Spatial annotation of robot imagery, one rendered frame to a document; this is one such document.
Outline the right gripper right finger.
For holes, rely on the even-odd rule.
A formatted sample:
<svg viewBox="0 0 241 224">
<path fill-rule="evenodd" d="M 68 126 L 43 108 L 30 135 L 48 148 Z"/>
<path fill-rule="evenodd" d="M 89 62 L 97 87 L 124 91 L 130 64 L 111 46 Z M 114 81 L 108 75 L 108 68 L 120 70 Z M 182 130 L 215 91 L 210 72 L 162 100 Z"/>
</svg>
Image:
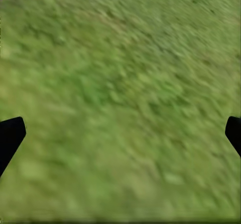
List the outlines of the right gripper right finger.
<svg viewBox="0 0 241 224">
<path fill-rule="evenodd" d="M 236 117 L 229 117 L 226 129 L 225 129 L 225 135 L 229 139 L 229 141 L 232 143 L 236 151 L 241 157 L 241 119 Z"/>
</svg>

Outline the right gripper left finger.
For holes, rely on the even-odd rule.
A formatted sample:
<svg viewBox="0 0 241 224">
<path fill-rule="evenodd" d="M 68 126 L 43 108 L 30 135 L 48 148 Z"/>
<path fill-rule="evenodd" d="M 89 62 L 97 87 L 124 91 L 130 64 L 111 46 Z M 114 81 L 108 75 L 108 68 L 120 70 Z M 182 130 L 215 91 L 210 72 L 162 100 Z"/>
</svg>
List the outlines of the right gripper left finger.
<svg viewBox="0 0 241 224">
<path fill-rule="evenodd" d="M 0 122 L 0 177 L 26 136 L 22 117 Z"/>
</svg>

